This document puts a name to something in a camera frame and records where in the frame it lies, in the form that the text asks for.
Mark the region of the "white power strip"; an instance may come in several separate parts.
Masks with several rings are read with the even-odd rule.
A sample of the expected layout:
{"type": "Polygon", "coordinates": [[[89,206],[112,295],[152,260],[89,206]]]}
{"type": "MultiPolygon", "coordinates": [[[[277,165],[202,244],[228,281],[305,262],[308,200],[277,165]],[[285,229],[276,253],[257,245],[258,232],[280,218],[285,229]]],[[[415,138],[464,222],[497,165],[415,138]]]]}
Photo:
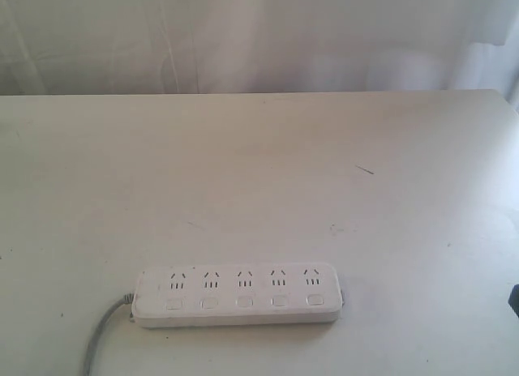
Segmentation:
{"type": "Polygon", "coordinates": [[[333,323],[343,304],[327,263],[233,263],[145,269],[131,312],[151,329],[333,323]]]}

